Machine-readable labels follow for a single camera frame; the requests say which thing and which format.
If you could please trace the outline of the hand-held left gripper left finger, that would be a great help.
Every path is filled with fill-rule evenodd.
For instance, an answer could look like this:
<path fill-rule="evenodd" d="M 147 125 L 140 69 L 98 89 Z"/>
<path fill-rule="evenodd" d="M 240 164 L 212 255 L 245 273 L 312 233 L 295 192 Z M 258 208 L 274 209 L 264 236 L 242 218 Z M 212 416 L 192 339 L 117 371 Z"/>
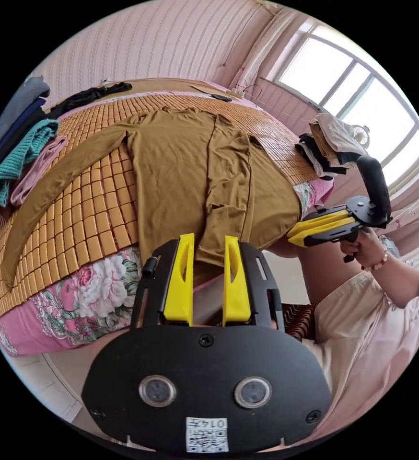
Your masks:
<path fill-rule="evenodd" d="M 193 322 L 194 234 L 179 238 L 164 305 L 168 322 Z"/>

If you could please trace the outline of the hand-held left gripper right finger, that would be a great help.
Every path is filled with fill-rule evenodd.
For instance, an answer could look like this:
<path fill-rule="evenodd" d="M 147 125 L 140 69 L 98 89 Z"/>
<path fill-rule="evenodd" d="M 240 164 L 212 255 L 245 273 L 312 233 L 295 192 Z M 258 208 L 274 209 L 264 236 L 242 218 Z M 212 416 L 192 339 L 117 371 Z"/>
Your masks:
<path fill-rule="evenodd" d="M 223 322 L 248 322 L 250 319 L 249 294 L 238 238 L 225 237 Z"/>

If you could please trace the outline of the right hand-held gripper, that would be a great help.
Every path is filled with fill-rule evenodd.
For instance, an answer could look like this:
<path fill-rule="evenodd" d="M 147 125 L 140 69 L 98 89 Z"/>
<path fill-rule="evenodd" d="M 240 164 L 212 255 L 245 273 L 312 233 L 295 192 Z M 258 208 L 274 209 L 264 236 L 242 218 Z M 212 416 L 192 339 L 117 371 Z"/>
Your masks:
<path fill-rule="evenodd" d="M 289 243 L 302 248 L 326 242 L 353 242 L 361 228 L 386 229 L 392 220 L 390 206 L 377 205 L 367 197 L 355 196 L 343 205 L 316 209 L 294 225 L 286 238 Z"/>

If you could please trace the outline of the person's right hand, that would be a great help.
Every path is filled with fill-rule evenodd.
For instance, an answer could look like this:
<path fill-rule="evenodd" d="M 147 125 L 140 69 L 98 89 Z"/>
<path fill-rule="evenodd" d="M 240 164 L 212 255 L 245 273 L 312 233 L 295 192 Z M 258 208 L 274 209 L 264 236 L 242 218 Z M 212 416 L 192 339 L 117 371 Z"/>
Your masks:
<path fill-rule="evenodd" d="M 368 227 L 363 227 L 358 231 L 355 241 L 341 241 L 340 249 L 345 255 L 353 256 L 365 271 L 380 269 L 388 259 L 386 246 Z"/>

